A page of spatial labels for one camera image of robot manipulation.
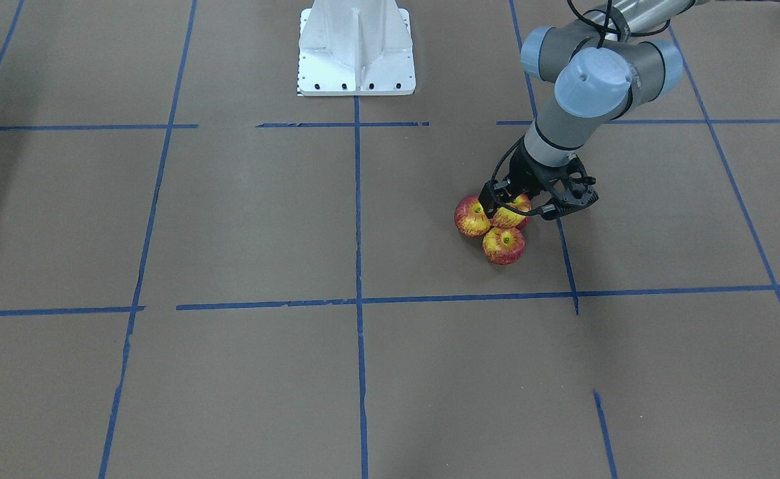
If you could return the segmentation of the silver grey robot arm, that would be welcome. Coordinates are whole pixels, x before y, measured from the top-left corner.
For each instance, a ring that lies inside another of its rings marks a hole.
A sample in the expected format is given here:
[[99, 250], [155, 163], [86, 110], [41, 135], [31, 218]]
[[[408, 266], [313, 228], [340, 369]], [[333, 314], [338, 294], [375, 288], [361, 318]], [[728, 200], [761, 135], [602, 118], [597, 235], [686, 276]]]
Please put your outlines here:
[[502, 179], [491, 178], [479, 194], [487, 218], [498, 210], [517, 213], [512, 202], [546, 193], [547, 203], [527, 212], [555, 220], [596, 203], [594, 177], [579, 150], [605, 122], [672, 90], [684, 58], [671, 42], [653, 39], [694, 1], [608, 1], [564, 27], [539, 27], [521, 46], [529, 76], [554, 86], [550, 100], [527, 132], [503, 155]]

